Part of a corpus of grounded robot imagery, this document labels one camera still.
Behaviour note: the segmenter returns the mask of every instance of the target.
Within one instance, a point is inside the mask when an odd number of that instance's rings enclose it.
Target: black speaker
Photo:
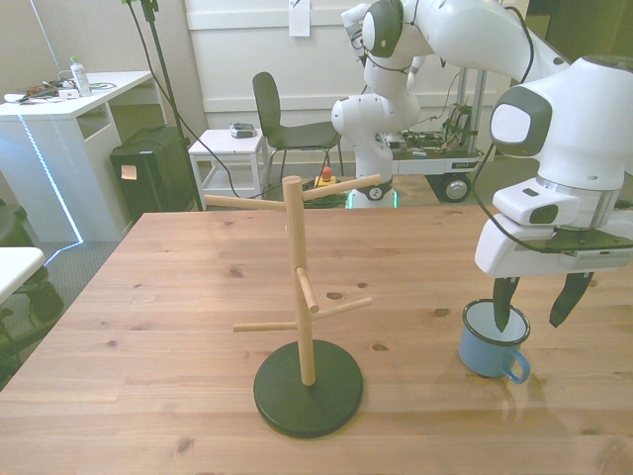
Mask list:
[[[115,148],[110,159],[135,222],[143,213],[195,208],[198,190],[175,127],[142,129]]]

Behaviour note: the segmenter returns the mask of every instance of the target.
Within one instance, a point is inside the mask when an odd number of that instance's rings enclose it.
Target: wheel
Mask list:
[[[471,192],[471,180],[465,173],[451,173],[443,175],[436,194],[439,201],[460,203]]]

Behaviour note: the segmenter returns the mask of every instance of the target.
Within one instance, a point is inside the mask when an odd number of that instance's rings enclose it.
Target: black chair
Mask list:
[[[268,144],[275,148],[270,156],[272,166],[275,153],[283,150],[284,158],[281,162],[280,178],[284,176],[286,153],[288,150],[322,150],[329,165],[329,151],[338,146],[338,160],[340,173],[344,175],[343,156],[340,151],[340,134],[332,122],[319,122],[304,126],[285,127],[281,125],[281,103],[275,79],[268,72],[260,72],[253,77],[253,91],[257,103],[257,114],[264,137]]]
[[[0,246],[33,246],[23,223],[27,213],[19,205],[6,205],[0,200]],[[10,335],[4,319],[13,314],[0,308],[0,389],[22,365],[20,352],[38,342],[54,327],[63,311],[63,301],[48,281],[48,271],[40,267],[16,292],[30,300],[30,313],[40,323],[19,335]]]

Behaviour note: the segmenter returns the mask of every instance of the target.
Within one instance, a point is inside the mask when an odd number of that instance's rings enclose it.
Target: blue enamel mug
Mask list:
[[[492,299],[471,302],[464,309],[464,329],[459,342],[459,357],[468,368],[482,376],[507,376],[516,384],[525,382],[530,375],[530,364],[519,349],[530,335],[530,324],[518,310],[510,306],[507,327],[500,332],[495,324]],[[512,367],[517,362],[521,375]]]

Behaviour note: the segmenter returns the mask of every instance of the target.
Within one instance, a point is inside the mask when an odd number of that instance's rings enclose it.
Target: led light strip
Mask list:
[[[33,150],[35,151],[36,155],[38,156],[38,159],[40,160],[40,163],[42,164],[42,168],[44,169],[46,177],[48,178],[48,181],[50,182],[50,185],[52,186],[52,191],[55,192],[55,195],[57,196],[57,201],[59,201],[59,204],[61,205],[61,209],[63,210],[64,214],[66,215],[66,218],[68,219],[68,222],[70,223],[70,226],[72,227],[72,230],[74,231],[75,236],[77,237],[77,242],[75,244],[68,245],[67,247],[64,247],[64,248],[56,251],[45,262],[44,265],[47,265],[49,262],[51,262],[63,250],[70,249],[71,247],[75,247],[76,245],[79,245],[79,244],[83,243],[83,238],[81,237],[81,234],[79,233],[79,230],[77,229],[77,226],[75,225],[75,222],[72,219],[72,216],[70,216],[70,212],[68,211],[68,207],[66,206],[65,201],[63,201],[63,198],[61,197],[61,193],[59,193],[59,188],[57,188],[57,184],[55,183],[55,180],[52,179],[52,175],[50,174],[50,170],[48,170],[48,165],[46,165],[44,157],[42,156],[42,153],[40,152],[40,148],[38,147],[38,144],[36,143],[36,140],[33,138],[33,134],[31,134],[31,130],[29,129],[29,126],[27,125],[27,123],[25,122],[24,118],[21,115],[18,115],[18,119],[20,119],[20,122],[22,123],[22,127],[24,127],[24,131],[27,133],[27,137],[29,138],[29,141],[31,141],[31,145],[33,146]]]

